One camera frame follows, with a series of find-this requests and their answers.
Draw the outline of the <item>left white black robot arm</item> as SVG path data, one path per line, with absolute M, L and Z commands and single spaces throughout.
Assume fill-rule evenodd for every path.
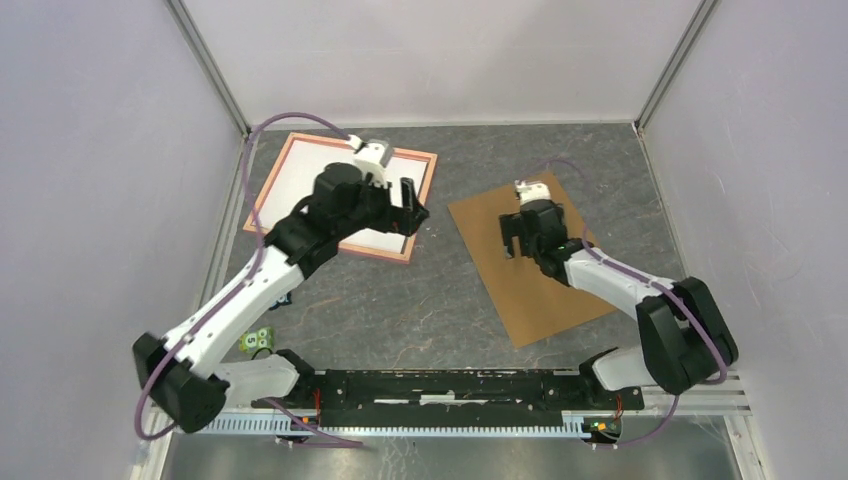
M 278 300 L 334 258 L 340 243 L 361 230 L 414 236 L 428 218 L 415 183 L 399 180 L 400 199 L 392 202 L 391 182 L 378 181 L 365 168 L 331 163 L 315 178 L 312 192 L 278 220 L 245 269 L 218 294 L 163 337 L 142 334 L 132 345 L 141 397 L 172 420 L 147 433 L 134 419 L 139 438 L 156 440 L 178 428 L 195 433 L 224 409 L 235 383 L 217 375 L 230 345 Z

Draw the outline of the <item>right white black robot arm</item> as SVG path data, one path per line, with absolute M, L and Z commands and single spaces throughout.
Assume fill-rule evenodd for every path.
M 564 208 L 533 200 L 499 218 L 504 253 L 531 258 L 541 272 L 587 292 L 637 324 L 640 343 L 589 361 L 577 382 L 580 400 L 602 408 L 625 387 L 656 385 L 680 395 L 699 384 L 720 384 L 738 358 L 735 340 L 709 287 L 700 279 L 673 281 L 614 260 L 585 237 L 572 237 Z

